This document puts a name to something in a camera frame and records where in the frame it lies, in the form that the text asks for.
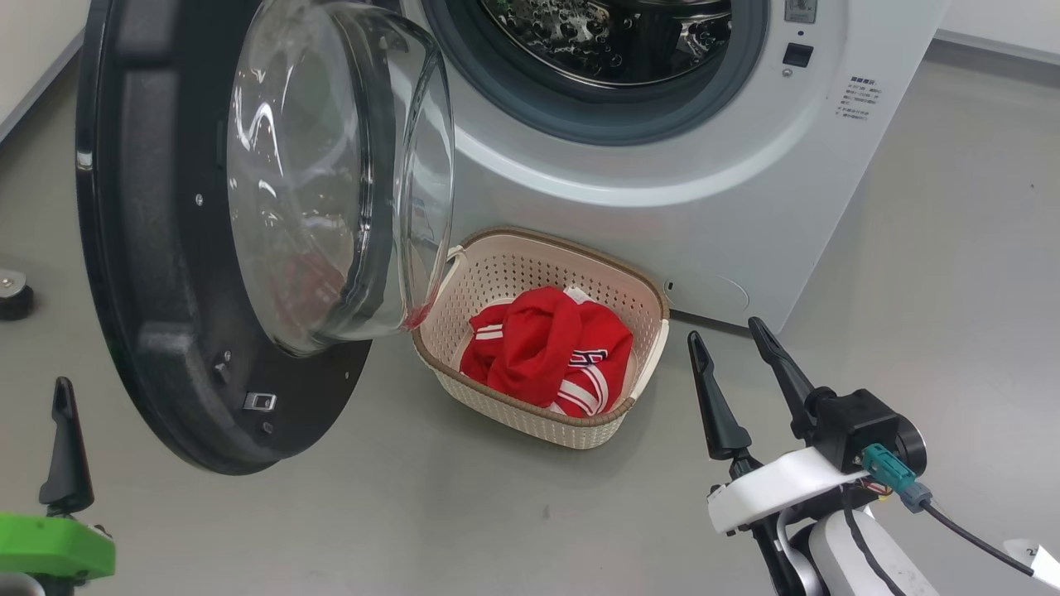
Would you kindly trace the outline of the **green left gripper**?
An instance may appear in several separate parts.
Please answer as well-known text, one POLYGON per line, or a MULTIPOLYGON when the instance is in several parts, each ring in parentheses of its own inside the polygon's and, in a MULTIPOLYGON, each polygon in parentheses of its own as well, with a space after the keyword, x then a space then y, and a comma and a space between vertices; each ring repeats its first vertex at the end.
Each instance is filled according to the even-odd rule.
MULTIPOLYGON (((74 516, 94 505, 75 389, 55 380, 51 419, 55 423, 48 478, 38 501, 48 516, 74 516)), ((0 512, 0 574, 45 574, 95 580, 116 574, 113 539, 75 518, 39 518, 0 512)))

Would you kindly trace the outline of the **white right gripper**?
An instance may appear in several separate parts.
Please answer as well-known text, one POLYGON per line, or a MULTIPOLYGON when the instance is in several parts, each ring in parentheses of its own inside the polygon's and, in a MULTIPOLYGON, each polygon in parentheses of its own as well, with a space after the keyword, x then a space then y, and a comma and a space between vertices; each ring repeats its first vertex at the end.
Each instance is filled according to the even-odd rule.
MULTIPOLYGON (((776 376, 792 417, 791 430, 795 438, 811 439, 817 428, 817 418, 807 409, 806 402, 815 387, 773 335, 768 325, 759 317, 750 317, 747 328, 762 361, 776 376)), ((709 456, 719 461, 749 457, 749 432, 735 419, 730 404, 720 391, 716 361, 700 332, 689 333, 687 348, 709 456)), ((709 518, 716 532, 737 531, 741 526, 867 475, 864 470, 841 472, 817 448, 794 450, 712 492, 708 497, 709 518)))

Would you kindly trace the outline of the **red white striped garment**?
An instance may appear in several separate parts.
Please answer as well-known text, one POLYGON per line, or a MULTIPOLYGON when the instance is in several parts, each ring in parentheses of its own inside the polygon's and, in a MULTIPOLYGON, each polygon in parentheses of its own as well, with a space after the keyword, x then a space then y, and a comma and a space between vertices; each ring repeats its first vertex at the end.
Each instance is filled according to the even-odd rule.
POLYGON ((463 376, 518 402, 587 419, 624 395, 634 336, 580 288, 525 291, 470 317, 463 376))

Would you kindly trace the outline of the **black round washing machine door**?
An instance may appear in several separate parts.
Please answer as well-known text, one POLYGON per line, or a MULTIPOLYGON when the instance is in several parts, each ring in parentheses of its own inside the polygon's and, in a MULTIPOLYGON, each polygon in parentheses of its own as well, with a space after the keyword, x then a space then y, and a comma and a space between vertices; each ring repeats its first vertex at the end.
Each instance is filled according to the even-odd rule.
POLYGON ((360 0, 89 0, 84 268, 152 433, 212 473, 319 441, 446 274, 455 140, 431 32, 360 0))

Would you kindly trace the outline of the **white washing machine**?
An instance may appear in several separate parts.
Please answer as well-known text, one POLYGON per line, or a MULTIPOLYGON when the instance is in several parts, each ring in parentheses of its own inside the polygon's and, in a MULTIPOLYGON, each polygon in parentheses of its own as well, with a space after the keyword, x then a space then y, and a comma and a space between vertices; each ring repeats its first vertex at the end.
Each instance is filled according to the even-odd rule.
POLYGON ((675 310, 781 329, 951 0, 732 0, 720 60, 646 87, 564 78, 478 0, 400 0, 441 46, 455 119, 455 233, 510 225, 651 276, 675 310), (868 122, 833 113, 874 78, 868 122))

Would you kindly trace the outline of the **cream perforated laundry basket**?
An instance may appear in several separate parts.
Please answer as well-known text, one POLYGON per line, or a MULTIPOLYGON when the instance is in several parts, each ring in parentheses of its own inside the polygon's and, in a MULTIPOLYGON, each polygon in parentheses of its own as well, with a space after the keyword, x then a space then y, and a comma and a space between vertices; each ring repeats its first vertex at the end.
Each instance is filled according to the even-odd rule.
POLYGON ((450 269, 426 320, 412 332, 422 362, 454 399, 489 419, 568 449, 606 444, 644 392, 669 334, 662 288, 616 257, 564 238, 515 227, 488 228, 448 252, 450 269), (472 339, 470 317, 543 286, 585 291, 610 308, 634 337, 624 389, 610 410, 587 419, 506 397, 459 372, 472 339))

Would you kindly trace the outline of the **steel washing machine drum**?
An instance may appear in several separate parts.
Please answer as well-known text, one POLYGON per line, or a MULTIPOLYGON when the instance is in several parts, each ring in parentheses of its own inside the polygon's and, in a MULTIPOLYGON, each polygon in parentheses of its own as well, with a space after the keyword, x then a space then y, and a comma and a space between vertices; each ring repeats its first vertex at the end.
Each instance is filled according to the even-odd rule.
POLYGON ((564 78, 646 87, 720 60, 732 0, 478 0, 494 29, 564 78))

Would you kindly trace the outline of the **black caster wheel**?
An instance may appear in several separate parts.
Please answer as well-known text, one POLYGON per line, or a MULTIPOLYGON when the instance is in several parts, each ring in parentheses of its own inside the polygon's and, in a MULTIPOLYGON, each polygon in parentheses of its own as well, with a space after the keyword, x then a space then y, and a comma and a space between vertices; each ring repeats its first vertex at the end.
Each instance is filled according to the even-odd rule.
POLYGON ((35 292, 26 275, 0 268, 0 321, 25 320, 33 313, 35 292))

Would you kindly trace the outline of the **small printed text sticker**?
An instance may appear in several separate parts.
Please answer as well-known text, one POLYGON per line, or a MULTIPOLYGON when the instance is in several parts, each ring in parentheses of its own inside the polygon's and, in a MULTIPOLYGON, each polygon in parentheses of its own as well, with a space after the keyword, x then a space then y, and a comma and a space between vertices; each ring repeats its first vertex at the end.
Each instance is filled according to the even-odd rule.
POLYGON ((879 106, 883 90, 874 78, 843 76, 834 91, 833 113, 844 120, 868 122, 879 106))

